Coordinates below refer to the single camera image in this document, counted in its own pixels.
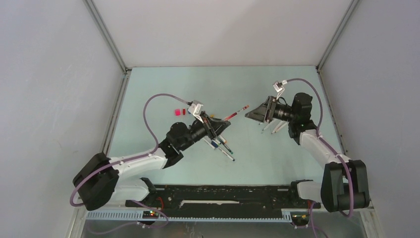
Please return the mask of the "green capped marker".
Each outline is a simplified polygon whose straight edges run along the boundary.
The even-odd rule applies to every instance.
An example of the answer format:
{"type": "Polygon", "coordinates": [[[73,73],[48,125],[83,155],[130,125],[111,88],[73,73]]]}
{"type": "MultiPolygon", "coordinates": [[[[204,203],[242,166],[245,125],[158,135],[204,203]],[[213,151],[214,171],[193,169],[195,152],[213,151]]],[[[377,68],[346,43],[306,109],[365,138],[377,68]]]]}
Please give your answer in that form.
{"type": "Polygon", "coordinates": [[[264,128],[261,130],[261,133],[264,133],[264,131],[266,130],[266,129],[268,129],[271,125],[272,125],[272,123],[273,123],[274,121],[272,120],[271,122],[268,122],[265,126],[264,126],[264,128]]]}

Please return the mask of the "red gel pen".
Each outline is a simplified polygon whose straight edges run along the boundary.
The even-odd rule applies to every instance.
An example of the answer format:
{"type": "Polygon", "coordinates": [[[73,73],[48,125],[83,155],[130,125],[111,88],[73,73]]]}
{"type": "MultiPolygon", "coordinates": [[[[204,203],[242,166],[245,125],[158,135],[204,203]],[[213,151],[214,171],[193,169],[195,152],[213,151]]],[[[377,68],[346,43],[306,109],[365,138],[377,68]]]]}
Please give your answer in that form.
{"type": "Polygon", "coordinates": [[[224,121],[229,121],[230,119],[232,119],[233,117],[235,117],[236,115],[238,115],[240,112],[246,110],[248,107],[249,107],[249,105],[246,105],[246,106],[242,107],[238,111],[236,111],[236,112],[232,113],[231,115],[225,117],[223,120],[224,121]]]}

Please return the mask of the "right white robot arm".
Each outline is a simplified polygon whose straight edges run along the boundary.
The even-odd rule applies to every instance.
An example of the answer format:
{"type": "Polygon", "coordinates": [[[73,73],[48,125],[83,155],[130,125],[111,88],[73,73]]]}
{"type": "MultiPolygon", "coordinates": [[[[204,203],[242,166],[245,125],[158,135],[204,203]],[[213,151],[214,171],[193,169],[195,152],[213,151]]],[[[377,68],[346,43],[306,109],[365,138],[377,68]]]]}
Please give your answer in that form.
{"type": "Polygon", "coordinates": [[[370,195],[365,163],[339,154],[324,140],[311,119],[312,99],[312,96],[301,92],[295,95],[291,105],[286,105],[269,96],[245,117],[262,123],[274,120],[287,123],[290,138],[308,151],[323,168],[320,183],[307,179],[291,183],[288,201],[292,206],[301,207],[311,200],[323,204],[328,212],[367,208],[370,195]]]}

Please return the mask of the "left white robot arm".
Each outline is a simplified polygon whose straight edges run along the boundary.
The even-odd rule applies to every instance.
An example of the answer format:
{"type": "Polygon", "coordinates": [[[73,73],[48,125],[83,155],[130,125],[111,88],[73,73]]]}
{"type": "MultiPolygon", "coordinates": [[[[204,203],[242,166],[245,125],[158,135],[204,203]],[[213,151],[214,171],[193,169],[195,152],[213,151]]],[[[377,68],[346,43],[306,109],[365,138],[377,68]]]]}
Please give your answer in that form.
{"type": "Polygon", "coordinates": [[[148,151],[122,157],[107,157],[103,152],[95,154],[72,181],[82,200],[79,205],[88,211],[120,200],[152,206],[157,194],[143,174],[175,165],[183,158],[183,151],[205,137],[219,137],[231,125],[229,121],[210,118],[206,113],[201,116],[190,126],[174,123],[165,139],[148,151]]]}

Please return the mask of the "grey capped marker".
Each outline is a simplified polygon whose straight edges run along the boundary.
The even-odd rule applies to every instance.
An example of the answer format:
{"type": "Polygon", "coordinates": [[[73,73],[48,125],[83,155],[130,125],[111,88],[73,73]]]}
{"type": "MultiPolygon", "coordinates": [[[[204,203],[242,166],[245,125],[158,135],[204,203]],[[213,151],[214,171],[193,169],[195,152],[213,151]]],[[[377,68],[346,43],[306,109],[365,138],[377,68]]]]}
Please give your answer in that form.
{"type": "Polygon", "coordinates": [[[212,149],[212,150],[216,150],[216,147],[214,147],[212,145],[212,143],[210,141],[208,141],[207,139],[203,138],[203,141],[212,149]]]}

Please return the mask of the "green gel pen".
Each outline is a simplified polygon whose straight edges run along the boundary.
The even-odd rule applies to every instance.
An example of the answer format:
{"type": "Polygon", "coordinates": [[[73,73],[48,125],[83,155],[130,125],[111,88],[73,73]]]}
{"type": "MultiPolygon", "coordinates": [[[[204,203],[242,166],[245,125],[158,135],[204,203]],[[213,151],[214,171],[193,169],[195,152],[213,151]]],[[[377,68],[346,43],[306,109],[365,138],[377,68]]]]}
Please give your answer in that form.
{"type": "Polygon", "coordinates": [[[227,149],[227,151],[230,154],[233,154],[233,151],[228,147],[228,145],[223,140],[220,143],[227,149]]]}

